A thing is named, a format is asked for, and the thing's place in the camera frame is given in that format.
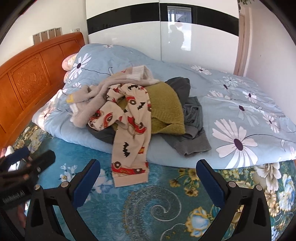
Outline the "light blue floral quilt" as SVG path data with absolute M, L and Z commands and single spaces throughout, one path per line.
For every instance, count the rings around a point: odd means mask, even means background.
M 203 126 L 211 146 L 209 151 L 183 157 L 161 135 L 154 135 L 147 152 L 150 163 L 192 168 L 199 159 L 205 159 L 214 169 L 230 169 L 295 159 L 295 124 L 251 79 L 154 60 L 119 45 L 82 47 L 66 84 L 34 114 L 33 123 L 54 137 L 110 153 L 110 144 L 71 123 L 66 98 L 83 85 L 97 85 L 113 73 L 138 65 L 147 66 L 160 81 L 173 77 L 190 80 L 190 95 L 202 106 Z

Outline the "teal floral bed blanket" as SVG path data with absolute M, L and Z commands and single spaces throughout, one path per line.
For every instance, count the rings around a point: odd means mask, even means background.
M 31 157 L 48 149 L 55 152 L 55 163 L 39 178 L 44 189 L 71 181 L 90 159 L 100 161 L 100 175 L 85 204 L 78 208 L 98 240 L 199 240 L 220 210 L 194 169 L 150 164 L 148 183 L 115 188 L 110 154 L 52 137 L 34 123 L 12 146 L 28 147 Z M 277 191 L 268 191 L 265 180 L 257 175 L 263 170 L 261 166 L 215 171 L 239 187 L 262 186 L 270 213 L 271 240 L 277 240 L 295 216 L 295 163 L 266 166 L 271 167 L 281 174 Z

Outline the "pink door frame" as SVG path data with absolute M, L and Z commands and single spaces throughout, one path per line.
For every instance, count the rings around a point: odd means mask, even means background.
M 246 70 L 250 44 L 250 12 L 247 6 L 242 6 L 239 12 L 239 42 L 234 74 L 243 76 Z

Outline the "dark grey garment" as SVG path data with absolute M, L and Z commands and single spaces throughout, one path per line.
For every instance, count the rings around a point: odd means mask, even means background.
M 176 92 L 184 113 L 185 134 L 172 136 L 162 134 L 161 137 L 183 156 L 211 150 L 210 143 L 203 128 L 202 106 L 197 97 L 189 97 L 190 80 L 174 77 L 165 82 Z

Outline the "beige fluffy printed sweater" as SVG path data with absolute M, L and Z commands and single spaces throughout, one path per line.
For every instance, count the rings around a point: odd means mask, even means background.
M 131 88 L 143 89 L 159 83 L 153 78 L 152 72 L 144 65 L 126 68 L 117 72 L 99 83 L 99 85 L 84 85 L 76 92 L 69 94 L 66 102 L 73 114 L 70 121 L 74 126 L 83 128 L 90 118 L 107 101 L 117 102 L 124 96 L 123 85 Z

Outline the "cream car print pajamas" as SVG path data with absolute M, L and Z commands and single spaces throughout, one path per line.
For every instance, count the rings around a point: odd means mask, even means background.
M 147 149 L 151 140 L 151 101 L 147 90 L 136 84 L 109 87 L 106 103 L 88 125 L 101 131 L 117 125 L 111 159 L 115 187 L 147 183 Z

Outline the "olive green knit sweater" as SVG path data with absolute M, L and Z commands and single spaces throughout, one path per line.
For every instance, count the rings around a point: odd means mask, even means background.
M 180 136 L 185 133 L 184 114 L 176 92 L 166 83 L 143 89 L 123 85 L 124 96 L 115 102 L 119 107 L 118 128 L 131 135 L 164 133 Z

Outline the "pink floral pillow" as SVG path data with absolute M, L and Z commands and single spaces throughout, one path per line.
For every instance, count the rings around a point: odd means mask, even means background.
M 73 67 L 73 64 L 76 60 L 76 56 L 77 56 L 78 53 L 75 53 L 75 54 L 72 54 L 72 55 L 69 55 L 67 56 L 63 62 L 62 62 L 62 68 L 63 70 L 65 71 L 70 71 Z

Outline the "orange wooden headboard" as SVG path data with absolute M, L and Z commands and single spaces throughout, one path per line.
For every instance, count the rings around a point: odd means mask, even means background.
M 34 113 L 63 87 L 62 62 L 84 45 L 81 32 L 60 35 L 1 65 L 1 147 L 12 145 Z

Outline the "white and black wardrobe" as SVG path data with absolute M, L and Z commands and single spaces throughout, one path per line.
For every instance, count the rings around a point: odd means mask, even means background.
M 131 47 L 165 62 L 233 73 L 237 1 L 86 1 L 91 43 Z

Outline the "wall switch panels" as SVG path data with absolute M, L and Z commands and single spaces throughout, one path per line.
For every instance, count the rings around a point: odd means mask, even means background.
M 33 35 L 34 45 L 62 35 L 62 28 L 53 28 Z

